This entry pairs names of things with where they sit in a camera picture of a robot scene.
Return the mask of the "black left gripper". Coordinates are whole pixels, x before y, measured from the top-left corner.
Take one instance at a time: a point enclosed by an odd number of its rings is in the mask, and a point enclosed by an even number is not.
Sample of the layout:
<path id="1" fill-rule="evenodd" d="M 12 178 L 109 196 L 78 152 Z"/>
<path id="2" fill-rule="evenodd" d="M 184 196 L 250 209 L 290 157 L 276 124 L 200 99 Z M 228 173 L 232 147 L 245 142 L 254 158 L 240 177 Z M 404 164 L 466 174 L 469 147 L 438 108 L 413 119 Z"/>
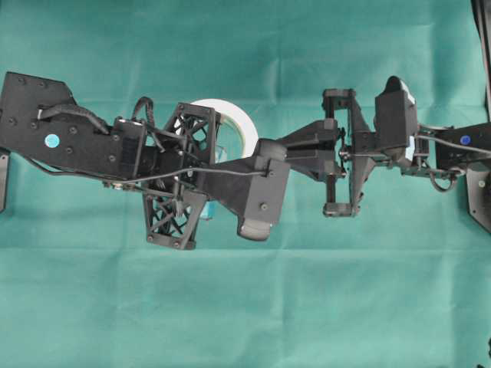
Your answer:
<path id="1" fill-rule="evenodd" d="M 211 107 L 179 103 L 156 132 L 160 145 L 144 148 L 142 175 L 150 177 L 141 183 L 148 242 L 193 250 L 199 219 L 213 219 L 216 204 L 198 188 L 198 169 L 229 160 L 227 149 L 216 146 L 219 119 Z"/>

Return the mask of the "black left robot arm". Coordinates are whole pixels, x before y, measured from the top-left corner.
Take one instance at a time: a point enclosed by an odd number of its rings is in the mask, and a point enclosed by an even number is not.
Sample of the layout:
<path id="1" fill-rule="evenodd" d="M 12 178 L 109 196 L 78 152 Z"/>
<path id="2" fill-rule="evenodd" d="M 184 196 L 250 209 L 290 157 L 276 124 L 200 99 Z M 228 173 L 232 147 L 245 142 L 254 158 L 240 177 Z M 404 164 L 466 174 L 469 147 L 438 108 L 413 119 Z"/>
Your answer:
<path id="1" fill-rule="evenodd" d="M 215 161 L 219 114 L 179 103 L 164 127 L 143 97 L 133 114 L 113 123 L 78 105 L 66 83 L 8 72 L 1 92 L 1 147 L 50 174 L 82 176 L 106 187 L 139 192 L 147 240 L 179 250 L 196 246 L 207 198 L 199 170 Z"/>

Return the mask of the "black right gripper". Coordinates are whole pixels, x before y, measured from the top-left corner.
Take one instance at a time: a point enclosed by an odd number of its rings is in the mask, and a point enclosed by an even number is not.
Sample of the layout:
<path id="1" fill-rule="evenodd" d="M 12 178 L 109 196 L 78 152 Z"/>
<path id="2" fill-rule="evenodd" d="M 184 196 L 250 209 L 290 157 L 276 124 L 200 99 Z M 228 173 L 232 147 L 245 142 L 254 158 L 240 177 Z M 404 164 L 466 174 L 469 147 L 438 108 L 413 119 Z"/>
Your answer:
<path id="1" fill-rule="evenodd" d="M 288 149 L 286 161 L 292 169 L 315 181 L 326 181 L 324 216 L 354 217 L 364 197 L 363 185 L 376 166 L 374 132 L 365 122 L 352 89 L 326 89 L 322 106 L 326 119 L 316 120 L 276 141 L 285 147 L 300 147 L 341 141 L 339 150 Z M 334 112 L 348 112 L 347 128 L 338 128 Z M 349 202 L 336 200 L 336 181 L 349 177 Z"/>

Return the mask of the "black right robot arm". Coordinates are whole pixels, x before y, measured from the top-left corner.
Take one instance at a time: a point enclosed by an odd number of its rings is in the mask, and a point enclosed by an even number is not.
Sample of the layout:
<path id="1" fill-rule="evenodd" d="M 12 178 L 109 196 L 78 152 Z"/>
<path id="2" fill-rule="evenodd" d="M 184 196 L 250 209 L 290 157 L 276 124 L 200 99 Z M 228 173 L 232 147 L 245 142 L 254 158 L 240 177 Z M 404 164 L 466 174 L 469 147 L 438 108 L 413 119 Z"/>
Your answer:
<path id="1" fill-rule="evenodd" d="M 353 90 L 326 90 L 325 118 L 279 139 L 292 168 L 326 185 L 326 217 L 354 217 L 363 185 L 377 166 L 429 179 L 439 192 L 452 189 L 470 170 L 490 168 L 490 127 L 424 126 L 404 90 L 375 99 L 374 127 L 364 121 Z"/>

